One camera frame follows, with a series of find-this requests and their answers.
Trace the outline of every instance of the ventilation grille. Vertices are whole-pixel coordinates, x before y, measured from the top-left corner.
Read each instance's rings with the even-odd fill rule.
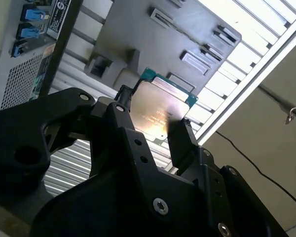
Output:
[[[1,104],[2,110],[28,102],[41,58],[42,54],[10,70]]]

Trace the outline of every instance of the blue connector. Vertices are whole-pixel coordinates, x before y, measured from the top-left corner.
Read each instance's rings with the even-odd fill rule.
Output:
[[[11,56],[16,58],[16,57],[20,56],[22,53],[24,53],[24,47],[27,43],[28,42],[26,40],[16,42],[13,46]]]
[[[40,30],[35,26],[23,28],[20,32],[20,38],[38,38]]]
[[[28,39],[28,38],[38,38],[40,34],[40,29],[33,26],[30,23],[23,23],[19,25],[18,31],[16,33],[17,40]]]
[[[24,9],[24,19],[27,21],[43,21],[45,20],[46,12],[38,8]]]

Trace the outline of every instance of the ceiling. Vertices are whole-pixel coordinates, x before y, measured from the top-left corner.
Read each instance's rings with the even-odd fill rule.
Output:
[[[296,105],[296,47],[263,84]],[[296,119],[284,125],[285,119],[278,105],[256,89],[218,131],[296,197]],[[296,204],[259,175],[230,143],[215,133],[204,147],[218,166],[228,164],[242,174],[285,230],[296,225]]]

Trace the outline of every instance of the black cable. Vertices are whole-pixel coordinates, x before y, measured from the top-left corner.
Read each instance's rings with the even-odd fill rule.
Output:
[[[216,133],[221,136],[222,138],[224,138],[225,140],[227,140],[233,147],[234,149],[239,152],[248,162],[251,163],[251,165],[254,166],[254,168],[259,172],[260,175],[262,175],[264,178],[268,179],[269,181],[271,181],[273,184],[275,184],[277,187],[279,187],[283,192],[285,192],[292,200],[294,200],[296,202],[296,198],[291,195],[286,189],[284,189],[279,183],[277,183],[276,181],[274,181],[273,179],[271,179],[270,177],[268,177],[267,175],[263,174],[261,172],[261,170],[259,169],[259,167],[257,167],[256,164],[253,163],[252,160],[250,160],[241,150],[239,150],[236,145],[227,137],[225,137],[224,135],[222,135],[220,132],[217,132]]]

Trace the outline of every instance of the label sticker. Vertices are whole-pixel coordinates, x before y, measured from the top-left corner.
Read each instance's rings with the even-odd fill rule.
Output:
[[[47,47],[43,53],[43,58],[51,55],[54,52],[56,43],[53,43],[51,46]]]
[[[59,33],[67,13],[70,0],[57,0],[48,28]]]

